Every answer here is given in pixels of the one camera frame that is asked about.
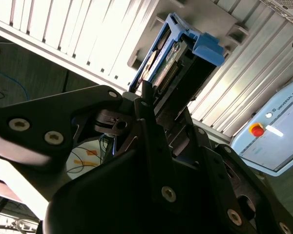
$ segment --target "corrugated metal ceiling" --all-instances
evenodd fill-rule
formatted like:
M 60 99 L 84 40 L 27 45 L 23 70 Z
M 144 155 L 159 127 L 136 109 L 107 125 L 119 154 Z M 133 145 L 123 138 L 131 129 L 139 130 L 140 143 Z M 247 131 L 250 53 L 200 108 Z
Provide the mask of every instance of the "corrugated metal ceiling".
M 136 73 L 128 59 L 146 27 L 152 30 L 158 2 L 0 0 L 0 36 L 122 92 Z M 189 110 L 228 138 L 293 77 L 293 24 L 258 0 L 213 2 L 244 24 L 249 37 Z
M 189 105 L 192 117 L 232 136 L 293 77 L 293 24 L 256 0 L 219 0 L 249 31 Z

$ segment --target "blue cable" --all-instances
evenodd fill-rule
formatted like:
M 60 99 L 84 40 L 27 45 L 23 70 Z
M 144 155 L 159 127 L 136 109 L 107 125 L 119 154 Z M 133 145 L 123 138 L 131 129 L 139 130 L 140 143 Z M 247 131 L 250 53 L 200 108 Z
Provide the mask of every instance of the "blue cable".
M 1 71 L 0 71 L 0 75 L 6 77 L 6 78 L 10 79 L 11 81 L 15 82 L 16 84 L 18 84 L 18 85 L 23 89 L 23 91 L 24 91 L 24 93 L 25 93 L 25 95 L 26 95 L 26 101 L 29 100 L 28 92 L 26 91 L 26 89 L 24 88 L 24 86 L 22 86 L 21 83 L 19 83 L 16 79 L 13 79 L 12 77 L 9 77 L 9 76 L 6 75 L 5 73 L 2 73 Z

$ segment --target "bolt head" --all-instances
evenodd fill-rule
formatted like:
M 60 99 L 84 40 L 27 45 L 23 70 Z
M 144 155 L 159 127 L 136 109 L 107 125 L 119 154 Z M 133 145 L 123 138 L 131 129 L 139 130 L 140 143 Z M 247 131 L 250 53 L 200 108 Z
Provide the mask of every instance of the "bolt head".
M 227 151 L 228 153 L 231 153 L 231 149 L 227 146 L 225 146 L 225 151 Z
M 26 119 L 14 118 L 9 121 L 9 127 L 15 131 L 22 132 L 29 129 L 30 124 Z
M 202 135 L 205 134 L 205 132 L 204 132 L 204 130 L 202 128 L 197 128 L 197 130 L 199 131 L 200 134 L 202 134 Z
M 162 196 L 169 202 L 175 202 L 177 199 L 175 191 L 169 186 L 162 187 Z
M 64 141 L 64 137 L 59 132 L 50 131 L 44 135 L 44 140 L 50 145 L 60 145 Z
M 144 106 L 148 106 L 148 104 L 145 101 L 142 101 L 141 104 Z
M 117 94 L 114 93 L 113 91 L 109 91 L 108 94 L 109 94 L 110 96 L 112 96 L 113 98 L 116 98 L 116 97 L 117 97 Z
M 291 234 L 291 230 L 287 227 L 287 225 L 285 225 L 282 222 L 280 222 L 279 225 L 282 231 L 284 232 L 284 234 Z
M 240 215 L 233 209 L 228 209 L 227 214 L 229 219 L 234 223 L 236 226 L 241 226 L 242 225 L 242 219 Z

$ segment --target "emergency stop button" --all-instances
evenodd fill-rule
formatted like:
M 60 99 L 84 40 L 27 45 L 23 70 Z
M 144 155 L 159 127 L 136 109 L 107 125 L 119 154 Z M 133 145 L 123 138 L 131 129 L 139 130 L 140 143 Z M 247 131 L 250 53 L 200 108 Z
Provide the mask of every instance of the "emergency stop button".
M 261 125 L 260 123 L 255 123 L 250 126 L 249 132 L 254 137 L 261 137 L 264 134 L 265 130 L 263 128 L 263 125 Z

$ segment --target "universal robots logo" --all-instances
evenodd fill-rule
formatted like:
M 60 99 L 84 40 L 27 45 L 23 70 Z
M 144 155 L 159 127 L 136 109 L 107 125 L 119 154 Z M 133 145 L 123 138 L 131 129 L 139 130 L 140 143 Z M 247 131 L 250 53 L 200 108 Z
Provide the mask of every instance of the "universal robots logo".
M 278 111 L 281 110 L 281 109 L 285 106 L 285 104 L 286 104 L 287 102 L 289 102 L 292 98 L 293 98 L 293 93 L 292 93 L 290 96 L 288 96 L 288 98 L 285 99 L 284 102 L 283 102 L 278 108 L 273 108 L 273 109 L 272 109 L 272 112 L 275 112 L 275 111 L 277 111 L 277 110 L 278 110 Z

